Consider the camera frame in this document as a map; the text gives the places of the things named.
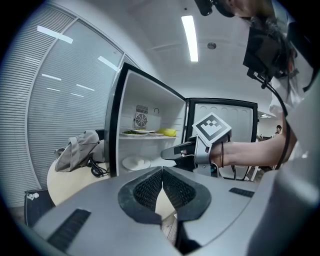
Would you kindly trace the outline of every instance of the glass wall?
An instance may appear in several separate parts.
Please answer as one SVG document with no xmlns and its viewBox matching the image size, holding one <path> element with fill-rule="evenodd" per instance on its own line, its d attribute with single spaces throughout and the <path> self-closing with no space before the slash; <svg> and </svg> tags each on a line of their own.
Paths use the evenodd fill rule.
<svg viewBox="0 0 320 256">
<path fill-rule="evenodd" d="M 52 37 L 50 30 L 37 29 Z M 55 149 L 86 130 L 104 129 L 122 57 L 122 51 L 79 19 L 48 52 L 32 88 L 27 119 L 30 156 L 42 188 Z"/>
</svg>

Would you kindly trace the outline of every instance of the ceiling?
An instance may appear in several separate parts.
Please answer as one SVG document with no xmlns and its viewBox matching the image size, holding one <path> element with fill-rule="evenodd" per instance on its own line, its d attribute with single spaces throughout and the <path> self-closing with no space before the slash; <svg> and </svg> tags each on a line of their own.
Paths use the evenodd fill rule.
<svg viewBox="0 0 320 256">
<path fill-rule="evenodd" d="M 208 97 L 257 102 L 261 111 L 269 113 L 271 93 L 247 77 L 248 68 L 243 65 L 249 34 L 245 21 L 224 17 L 215 8 L 211 15 L 202 16 L 194 0 L 121 0 L 121 3 L 150 41 L 151 47 L 146 50 L 156 53 L 165 83 L 181 94 L 188 91 L 187 97 L 205 97 L 212 91 Z M 181 21 L 186 15 L 194 19 L 198 62 L 190 61 Z M 216 49 L 208 49 L 210 42 L 216 43 Z"/>
</svg>

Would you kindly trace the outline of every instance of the refrigerator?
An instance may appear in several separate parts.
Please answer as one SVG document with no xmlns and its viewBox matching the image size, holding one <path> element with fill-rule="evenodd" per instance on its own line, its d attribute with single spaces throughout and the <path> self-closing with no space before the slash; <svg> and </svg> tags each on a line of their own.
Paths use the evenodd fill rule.
<svg viewBox="0 0 320 256">
<path fill-rule="evenodd" d="M 110 176 L 130 172 L 123 160 L 139 156 L 150 161 L 150 167 L 174 167 L 176 163 L 160 157 L 162 150 L 181 144 L 196 135 L 193 123 L 210 112 L 217 114 L 232 128 L 231 141 L 255 142 L 258 104 L 225 98 L 186 98 L 150 74 L 125 63 L 111 87 L 104 128 L 105 160 Z M 130 129 L 176 130 L 175 137 L 127 137 Z M 244 180 L 248 166 L 236 166 L 237 180 Z M 220 168 L 221 176 L 233 179 L 230 166 Z"/>
</svg>

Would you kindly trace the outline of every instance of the door frame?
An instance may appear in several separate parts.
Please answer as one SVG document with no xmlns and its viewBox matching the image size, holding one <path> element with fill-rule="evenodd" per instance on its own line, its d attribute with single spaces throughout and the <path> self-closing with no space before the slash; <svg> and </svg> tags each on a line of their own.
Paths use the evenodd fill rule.
<svg viewBox="0 0 320 256">
<path fill-rule="evenodd" d="M 173 90 L 171 87 L 166 85 L 165 83 L 161 82 L 160 80 L 156 79 L 155 77 L 151 76 L 150 74 L 142 71 L 141 69 L 132 66 L 128 63 L 124 63 L 123 67 L 120 71 L 118 80 L 116 80 L 111 87 L 110 96 L 108 99 L 108 105 L 106 109 L 106 118 L 105 118 L 105 125 L 104 125 L 104 154 L 106 155 L 105 159 L 109 160 L 109 168 L 110 168 L 110 176 L 116 177 L 117 176 L 117 128 L 118 128 L 118 121 L 119 121 L 119 109 L 121 105 L 121 99 L 123 97 L 123 91 L 125 90 L 125 82 L 128 76 L 128 72 L 133 71 L 146 79 L 153 81 L 154 83 L 158 84 L 159 86 L 163 87 L 164 89 L 170 91 L 174 95 L 178 96 L 182 100 L 186 100 L 181 94 L 177 91 Z"/>
</svg>

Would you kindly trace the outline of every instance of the window blinds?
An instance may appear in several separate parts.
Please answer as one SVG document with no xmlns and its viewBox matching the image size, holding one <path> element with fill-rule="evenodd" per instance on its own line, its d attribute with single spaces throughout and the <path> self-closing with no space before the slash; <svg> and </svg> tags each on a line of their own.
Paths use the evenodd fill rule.
<svg viewBox="0 0 320 256">
<path fill-rule="evenodd" d="M 35 79 L 27 132 L 36 176 L 47 187 L 54 151 L 86 130 L 104 129 L 109 91 L 123 52 L 82 21 L 46 56 Z"/>
<path fill-rule="evenodd" d="M 55 38 L 38 32 L 46 27 L 61 33 L 74 17 L 42 6 L 22 26 L 0 68 L 0 186 L 9 207 L 23 206 L 26 190 L 39 189 L 26 142 L 26 107 L 42 59 Z"/>
</svg>

